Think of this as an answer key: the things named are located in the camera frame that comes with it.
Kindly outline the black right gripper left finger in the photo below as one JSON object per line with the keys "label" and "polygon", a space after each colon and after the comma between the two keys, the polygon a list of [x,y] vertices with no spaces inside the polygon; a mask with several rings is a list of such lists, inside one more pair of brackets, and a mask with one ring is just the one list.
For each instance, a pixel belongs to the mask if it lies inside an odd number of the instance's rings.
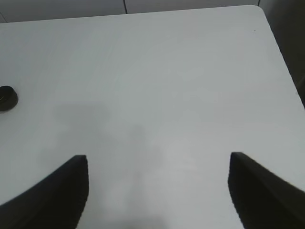
{"label": "black right gripper left finger", "polygon": [[76,155],[0,207],[2,229],[75,229],[89,194],[88,161]]}

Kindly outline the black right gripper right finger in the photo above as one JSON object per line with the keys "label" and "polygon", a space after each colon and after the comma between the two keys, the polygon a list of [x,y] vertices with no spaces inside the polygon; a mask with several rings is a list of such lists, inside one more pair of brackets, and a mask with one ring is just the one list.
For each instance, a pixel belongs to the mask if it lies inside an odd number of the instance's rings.
{"label": "black right gripper right finger", "polygon": [[244,153],[230,155],[228,189],[245,229],[305,227],[305,193]]}

